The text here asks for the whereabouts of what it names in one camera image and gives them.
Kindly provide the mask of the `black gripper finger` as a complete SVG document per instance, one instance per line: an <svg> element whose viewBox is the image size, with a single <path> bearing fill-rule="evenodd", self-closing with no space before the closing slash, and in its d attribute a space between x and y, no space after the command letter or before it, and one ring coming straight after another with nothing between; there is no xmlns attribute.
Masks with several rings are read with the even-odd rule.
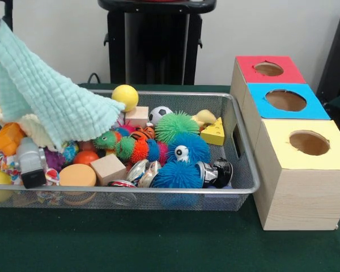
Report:
<svg viewBox="0 0 340 272"><path fill-rule="evenodd" d="M9 29L13 30L12 23L12 11L13 11L13 0L2 0L4 6L3 21L8 25Z"/></svg>

